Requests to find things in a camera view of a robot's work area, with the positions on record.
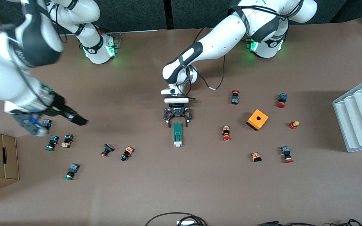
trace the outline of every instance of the orange box with holes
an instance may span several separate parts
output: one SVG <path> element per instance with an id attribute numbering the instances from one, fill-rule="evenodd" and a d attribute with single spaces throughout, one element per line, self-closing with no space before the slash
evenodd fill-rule
<path id="1" fill-rule="evenodd" d="M 269 117 L 267 117 L 267 115 L 256 109 L 251 117 L 247 120 L 247 125 L 253 128 L 255 131 L 258 131 L 260 128 L 262 128 L 268 118 Z"/>

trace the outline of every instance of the black hole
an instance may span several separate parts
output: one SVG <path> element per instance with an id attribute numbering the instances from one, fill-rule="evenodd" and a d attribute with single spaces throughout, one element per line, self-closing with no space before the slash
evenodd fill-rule
<path id="1" fill-rule="evenodd" d="M 3 148 L 4 164 L 6 164 L 6 148 Z"/>

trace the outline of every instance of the red base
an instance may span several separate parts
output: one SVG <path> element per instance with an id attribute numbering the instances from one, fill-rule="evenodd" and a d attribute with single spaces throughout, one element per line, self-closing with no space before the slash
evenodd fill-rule
<path id="1" fill-rule="evenodd" d="M 289 127 L 290 127 L 290 129 L 292 129 L 292 130 L 297 129 L 297 127 L 294 127 L 294 126 L 293 126 L 293 123 L 290 123 Z"/>

